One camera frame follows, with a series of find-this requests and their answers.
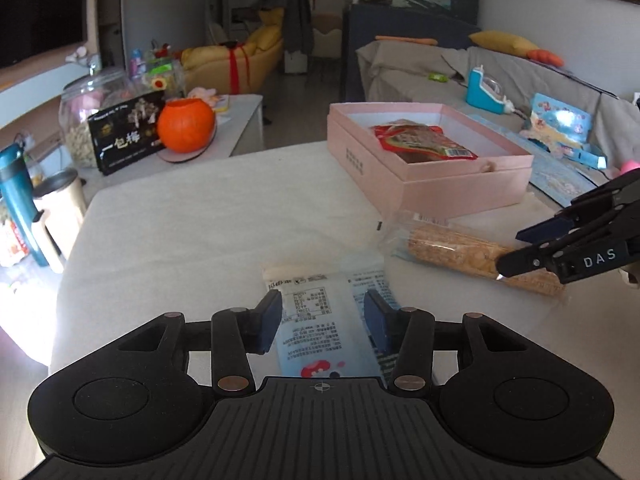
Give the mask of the black television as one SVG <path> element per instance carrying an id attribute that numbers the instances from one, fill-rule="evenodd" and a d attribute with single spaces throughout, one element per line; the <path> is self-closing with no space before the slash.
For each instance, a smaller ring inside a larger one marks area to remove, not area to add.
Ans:
<path id="1" fill-rule="evenodd" d="M 87 39 L 86 0 L 1 0 L 1 66 Z"/>

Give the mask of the pink cardboard box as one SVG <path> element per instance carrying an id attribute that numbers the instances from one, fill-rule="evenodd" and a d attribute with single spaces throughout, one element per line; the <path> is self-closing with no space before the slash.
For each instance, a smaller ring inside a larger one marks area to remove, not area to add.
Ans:
<path id="1" fill-rule="evenodd" d="M 386 151 L 374 128 L 407 119 L 437 126 L 477 156 L 407 162 Z M 328 149 L 370 203 L 388 218 L 401 210 L 447 219 L 519 203 L 533 156 L 494 130 L 444 104 L 337 103 L 328 115 Z"/>

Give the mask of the yellow sofa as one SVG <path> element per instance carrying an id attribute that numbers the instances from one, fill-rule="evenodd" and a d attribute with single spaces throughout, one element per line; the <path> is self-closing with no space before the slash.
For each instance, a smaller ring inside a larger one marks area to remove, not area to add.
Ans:
<path id="1" fill-rule="evenodd" d="M 244 42 L 186 49 L 181 55 L 186 92 L 257 94 L 283 54 L 284 9 L 259 11 L 262 24 Z"/>

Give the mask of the teal thermos bottle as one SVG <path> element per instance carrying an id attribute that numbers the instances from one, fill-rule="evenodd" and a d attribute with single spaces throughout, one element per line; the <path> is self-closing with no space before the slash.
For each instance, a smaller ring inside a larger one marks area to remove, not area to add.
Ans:
<path id="1" fill-rule="evenodd" d="M 49 263 L 32 234 L 32 220 L 37 214 L 37 208 L 34 204 L 34 186 L 30 180 L 24 150 L 20 144 L 12 143 L 1 151 L 0 170 L 1 196 L 6 208 L 32 258 L 45 268 Z"/>

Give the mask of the glass jar with nuts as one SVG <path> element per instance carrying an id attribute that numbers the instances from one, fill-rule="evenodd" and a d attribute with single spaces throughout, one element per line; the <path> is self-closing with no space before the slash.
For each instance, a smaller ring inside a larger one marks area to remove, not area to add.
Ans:
<path id="1" fill-rule="evenodd" d="M 107 67 L 66 84 L 58 109 L 58 122 L 63 142 L 74 164 L 80 168 L 96 168 L 88 119 L 138 94 L 127 73 L 119 67 Z"/>

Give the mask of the long corn snack packet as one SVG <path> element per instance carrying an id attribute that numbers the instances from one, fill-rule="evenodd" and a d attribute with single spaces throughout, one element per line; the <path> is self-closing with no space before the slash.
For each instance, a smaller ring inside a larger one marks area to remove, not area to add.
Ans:
<path id="1" fill-rule="evenodd" d="M 561 302 L 567 300 L 565 286 L 549 271 L 535 270 L 515 278 L 500 274 L 498 259 L 516 246 L 501 244 L 497 237 L 481 230 L 401 211 L 381 223 L 380 231 L 380 247 L 391 257 Z"/>

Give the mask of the yellow pillow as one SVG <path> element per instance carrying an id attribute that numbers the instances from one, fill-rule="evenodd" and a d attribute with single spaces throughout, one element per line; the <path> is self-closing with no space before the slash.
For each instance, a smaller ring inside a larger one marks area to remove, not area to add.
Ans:
<path id="1" fill-rule="evenodd" d="M 482 30 L 474 32 L 469 36 L 477 47 L 495 52 L 526 58 L 530 51 L 538 50 L 539 47 L 528 39 L 510 34 L 510 32 L 499 32 L 498 30 Z"/>

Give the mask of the grey covered sofa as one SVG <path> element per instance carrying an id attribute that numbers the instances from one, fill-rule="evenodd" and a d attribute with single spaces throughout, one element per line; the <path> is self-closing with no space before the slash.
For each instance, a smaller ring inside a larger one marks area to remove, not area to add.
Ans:
<path id="1" fill-rule="evenodd" d="M 620 169 L 639 160 L 639 107 L 562 70 L 479 47 L 373 41 L 356 51 L 369 102 L 444 104 L 514 132 L 540 94 L 591 117 L 587 143 Z"/>

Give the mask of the orange pumpkin bucket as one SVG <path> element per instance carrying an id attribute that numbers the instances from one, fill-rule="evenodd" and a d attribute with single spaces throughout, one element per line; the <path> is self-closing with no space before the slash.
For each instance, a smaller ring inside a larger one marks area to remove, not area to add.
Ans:
<path id="1" fill-rule="evenodd" d="M 205 148 L 214 133 L 216 114 L 201 99 L 168 102 L 157 122 L 160 140 L 171 151 L 186 154 Z"/>

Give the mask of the blue white snack bag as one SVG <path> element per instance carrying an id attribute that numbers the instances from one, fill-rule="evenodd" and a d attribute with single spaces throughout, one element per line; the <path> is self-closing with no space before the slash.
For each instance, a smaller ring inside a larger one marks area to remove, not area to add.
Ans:
<path id="1" fill-rule="evenodd" d="M 281 374 L 301 378 L 390 378 L 397 356 L 378 351 L 366 326 L 363 300 L 378 292 L 397 309 L 372 249 L 345 257 L 338 266 L 278 266 L 264 271 L 269 290 L 282 295 L 276 336 Z"/>

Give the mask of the black plum gift box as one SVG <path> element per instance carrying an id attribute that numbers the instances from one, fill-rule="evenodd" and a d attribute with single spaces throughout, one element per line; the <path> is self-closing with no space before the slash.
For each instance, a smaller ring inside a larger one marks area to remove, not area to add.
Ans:
<path id="1" fill-rule="evenodd" d="M 157 122 L 165 92 L 153 91 L 99 110 L 88 118 L 96 166 L 104 176 L 164 148 Z"/>

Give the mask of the white steel cup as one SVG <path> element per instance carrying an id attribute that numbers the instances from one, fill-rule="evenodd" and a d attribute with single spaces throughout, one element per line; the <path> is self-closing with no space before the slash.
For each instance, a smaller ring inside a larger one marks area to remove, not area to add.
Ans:
<path id="1" fill-rule="evenodd" d="M 64 272 L 85 220 L 87 204 L 75 168 L 59 171 L 34 188 L 32 235 L 51 270 Z"/>

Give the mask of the colourful children book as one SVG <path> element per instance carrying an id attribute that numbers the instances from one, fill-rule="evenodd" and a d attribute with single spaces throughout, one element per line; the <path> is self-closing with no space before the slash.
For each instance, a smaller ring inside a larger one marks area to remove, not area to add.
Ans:
<path id="1" fill-rule="evenodd" d="M 520 136 L 556 158 L 605 170 L 608 168 L 605 154 L 588 142 L 591 127 L 589 113 L 545 94 L 535 93 L 530 101 L 529 118 Z"/>

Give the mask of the red meat snack packet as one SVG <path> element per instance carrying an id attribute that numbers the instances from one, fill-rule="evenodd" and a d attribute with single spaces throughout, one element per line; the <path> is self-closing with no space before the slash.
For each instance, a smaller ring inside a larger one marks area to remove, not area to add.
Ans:
<path id="1" fill-rule="evenodd" d="M 438 125 L 398 119 L 373 126 L 371 132 L 384 151 L 396 154 L 408 164 L 477 159 L 477 154 L 449 139 Z"/>

